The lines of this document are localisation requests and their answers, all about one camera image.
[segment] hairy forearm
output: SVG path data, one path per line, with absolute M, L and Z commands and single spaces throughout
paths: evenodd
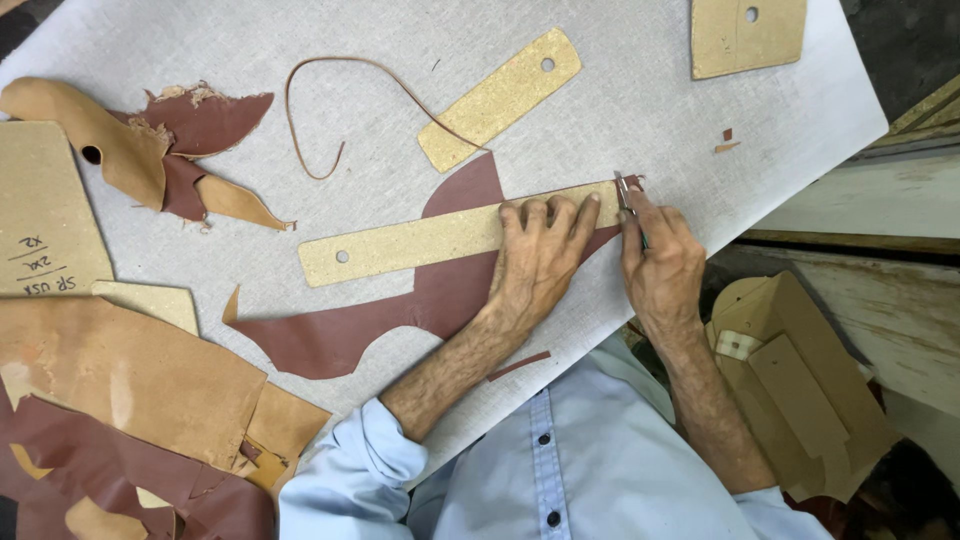
M 380 395 L 408 439 L 420 442 L 457 400 L 476 386 L 526 339 L 504 328 L 487 305 L 449 341 Z
M 658 348 L 670 376 L 677 418 L 690 446 L 732 494 L 776 485 L 710 356 L 703 327 L 680 345 Z

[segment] man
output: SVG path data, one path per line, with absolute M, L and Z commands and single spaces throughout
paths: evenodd
M 563 197 L 505 203 L 504 269 L 487 305 L 319 443 L 280 493 L 280 537 L 829 538 L 783 502 L 713 364 L 698 310 L 704 248 L 678 210 L 635 187 L 628 197 L 639 224 L 621 212 L 624 283 L 670 376 L 676 430 L 665 390 L 608 339 L 411 501 L 402 484 L 426 464 L 418 443 L 560 301 L 600 208 L 596 194 L 579 215 Z

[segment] shirt sleeve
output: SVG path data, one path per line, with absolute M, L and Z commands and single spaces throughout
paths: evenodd
M 380 400 L 355 409 L 317 448 L 280 491 L 280 540 L 413 538 L 397 520 L 410 505 L 403 483 L 423 470 L 427 451 L 404 438 Z
M 734 495 L 733 500 L 760 540 L 832 540 L 812 514 L 791 509 L 777 486 Z

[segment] gray fabric table cover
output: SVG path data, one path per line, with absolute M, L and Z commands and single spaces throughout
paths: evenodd
M 417 144 L 428 118 L 386 74 L 356 62 L 321 62 L 300 71 L 291 94 L 302 148 L 311 167 L 325 171 L 341 140 L 347 147 L 330 179 L 309 179 L 283 113 L 283 82 L 294 63 L 317 55 L 381 61 L 440 112 L 559 26 L 583 70 L 489 144 L 505 195 L 604 180 L 614 169 L 644 174 L 650 197 L 681 209 L 714 253 L 883 135 L 887 124 L 837 0 L 808 1 L 800 61 L 697 82 L 690 78 L 689 17 L 688 0 L 66 0 L 0 64 L 0 86 L 23 75 L 59 79 L 117 110 L 142 109 L 141 88 L 156 93 L 199 80 L 233 96 L 274 92 L 250 136 L 200 164 L 256 191 L 278 218 L 297 219 L 295 232 L 211 215 L 213 228 L 201 233 L 175 215 L 133 208 L 103 182 L 99 167 L 81 161 L 81 174 L 118 281 L 188 287 L 204 338 L 330 410 L 336 422 L 440 340 L 397 329 L 371 344 L 353 374 L 305 380 L 278 373 L 249 339 L 223 325 L 224 304 L 238 283 L 241 318 L 410 291 L 413 270 L 311 289 L 297 245 L 416 219 L 449 173 L 437 173 Z M 742 144 L 714 154 L 730 127 Z M 616 239 L 581 268 L 514 359 L 543 350 L 552 357 L 484 382 L 447 412 L 425 441 L 425 475 L 629 318 L 619 252 Z

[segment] hole in template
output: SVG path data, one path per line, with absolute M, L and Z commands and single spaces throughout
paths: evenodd
M 103 160 L 103 157 L 100 155 L 100 149 L 96 146 L 85 146 L 81 148 L 80 155 L 94 165 L 99 165 L 100 161 Z

